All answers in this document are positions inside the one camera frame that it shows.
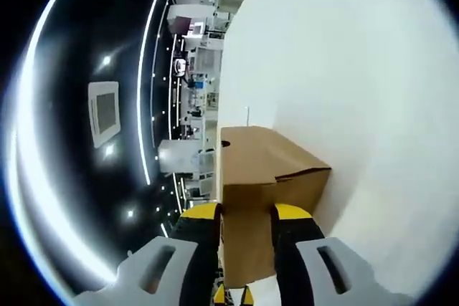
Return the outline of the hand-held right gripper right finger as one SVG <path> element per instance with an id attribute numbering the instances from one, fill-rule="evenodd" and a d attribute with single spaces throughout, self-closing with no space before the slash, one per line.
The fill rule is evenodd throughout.
<path id="1" fill-rule="evenodd" d="M 326 237 L 304 209 L 270 210 L 274 265 L 282 305 L 413 305 L 381 286 L 371 265 L 336 237 Z"/>

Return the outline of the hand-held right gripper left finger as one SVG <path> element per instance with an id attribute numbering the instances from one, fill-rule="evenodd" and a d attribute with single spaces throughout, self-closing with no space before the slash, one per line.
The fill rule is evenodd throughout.
<path id="1" fill-rule="evenodd" d="M 77 295 L 74 305 L 210 305 L 221 211 L 216 202 L 187 209 L 168 237 L 152 239 L 120 263 L 114 282 Z"/>

